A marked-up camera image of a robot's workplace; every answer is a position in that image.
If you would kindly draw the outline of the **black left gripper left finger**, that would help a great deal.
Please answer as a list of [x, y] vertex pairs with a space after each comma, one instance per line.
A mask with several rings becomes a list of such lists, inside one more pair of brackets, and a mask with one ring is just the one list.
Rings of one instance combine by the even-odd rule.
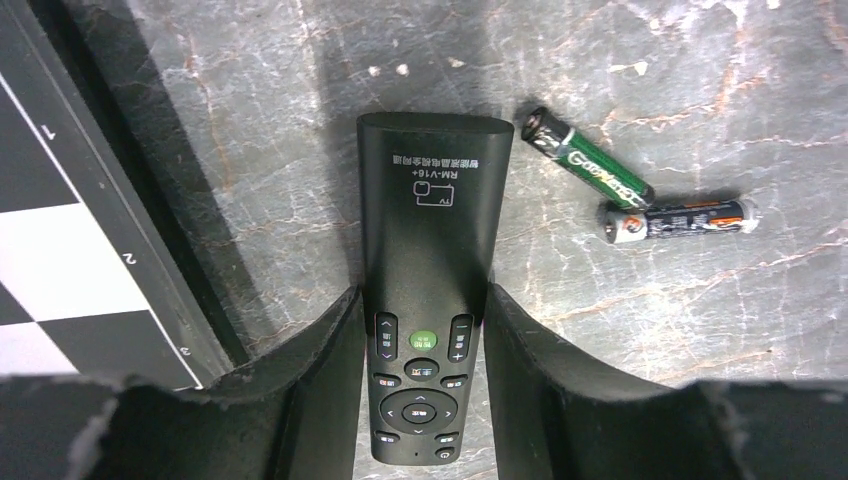
[[140, 377], [1, 381], [5, 479], [348, 479], [365, 353], [348, 288], [310, 326], [205, 390]]

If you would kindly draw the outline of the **black remote with green button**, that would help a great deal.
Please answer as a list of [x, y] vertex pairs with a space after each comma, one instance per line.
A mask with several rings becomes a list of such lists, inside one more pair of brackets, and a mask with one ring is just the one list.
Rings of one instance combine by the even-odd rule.
[[493, 117], [360, 116], [371, 453], [459, 455], [514, 128]]

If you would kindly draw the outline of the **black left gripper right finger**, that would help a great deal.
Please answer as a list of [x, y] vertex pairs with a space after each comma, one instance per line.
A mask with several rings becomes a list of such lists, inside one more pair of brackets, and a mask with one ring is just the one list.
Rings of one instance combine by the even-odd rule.
[[502, 479], [843, 479], [843, 380], [699, 380], [619, 370], [488, 289], [484, 350]]

